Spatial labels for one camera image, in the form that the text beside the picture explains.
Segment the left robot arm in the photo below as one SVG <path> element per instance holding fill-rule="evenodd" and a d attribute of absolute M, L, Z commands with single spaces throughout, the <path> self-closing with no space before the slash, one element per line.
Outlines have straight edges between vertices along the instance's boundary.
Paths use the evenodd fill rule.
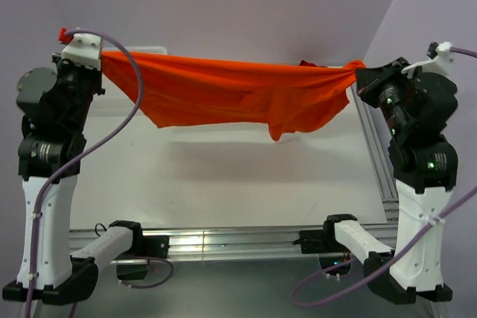
<path fill-rule="evenodd" d="M 88 299 L 100 272 L 121 255 L 144 252 L 139 223 L 117 220 L 83 249 L 69 248 L 72 199 L 80 173 L 87 113 L 104 94 L 100 69 L 59 54 L 53 68 L 36 68 L 18 82 L 22 141 L 19 175 L 25 193 L 25 245 L 17 277 L 2 290 L 12 302 L 63 306 Z"/>

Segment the orange t-shirt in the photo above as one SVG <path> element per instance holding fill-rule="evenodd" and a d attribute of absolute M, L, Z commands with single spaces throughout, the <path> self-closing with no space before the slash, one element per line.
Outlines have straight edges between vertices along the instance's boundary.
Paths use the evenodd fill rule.
<path fill-rule="evenodd" d="M 345 66 L 209 60 L 134 52 L 143 80 L 141 111 L 158 127 L 266 124 L 270 137 L 310 133 L 328 124 L 349 103 L 355 70 Z"/>

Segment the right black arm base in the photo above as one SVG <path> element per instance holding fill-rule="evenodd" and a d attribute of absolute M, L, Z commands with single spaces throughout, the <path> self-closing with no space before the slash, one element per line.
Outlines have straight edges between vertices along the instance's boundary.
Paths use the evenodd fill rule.
<path fill-rule="evenodd" d="M 316 254 L 323 269 L 350 260 L 349 250 L 329 238 L 323 229 L 301 230 L 292 244 L 298 245 L 303 255 Z"/>

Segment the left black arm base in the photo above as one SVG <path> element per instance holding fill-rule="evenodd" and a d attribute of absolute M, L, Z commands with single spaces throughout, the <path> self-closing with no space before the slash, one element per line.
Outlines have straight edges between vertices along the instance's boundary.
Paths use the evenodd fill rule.
<path fill-rule="evenodd" d="M 116 262 L 116 277 L 132 285 L 150 285 L 156 275 L 164 279 L 170 273 L 168 257 L 169 236 L 146 235 L 135 253 L 125 253 Z"/>

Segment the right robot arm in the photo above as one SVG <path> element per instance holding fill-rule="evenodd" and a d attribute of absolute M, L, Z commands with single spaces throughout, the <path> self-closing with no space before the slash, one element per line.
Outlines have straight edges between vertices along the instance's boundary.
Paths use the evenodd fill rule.
<path fill-rule="evenodd" d="M 397 242 L 389 247 L 350 214 L 330 215 L 323 244 L 348 249 L 363 265 L 367 286 L 397 305 L 417 297 L 448 302 L 452 290 L 440 268 L 444 222 L 440 211 L 456 184 L 458 154 L 443 129 L 456 111 L 457 87 L 435 60 L 410 64 L 399 58 L 356 71 L 357 93 L 381 110 L 391 133 L 388 154 L 399 201 Z"/>

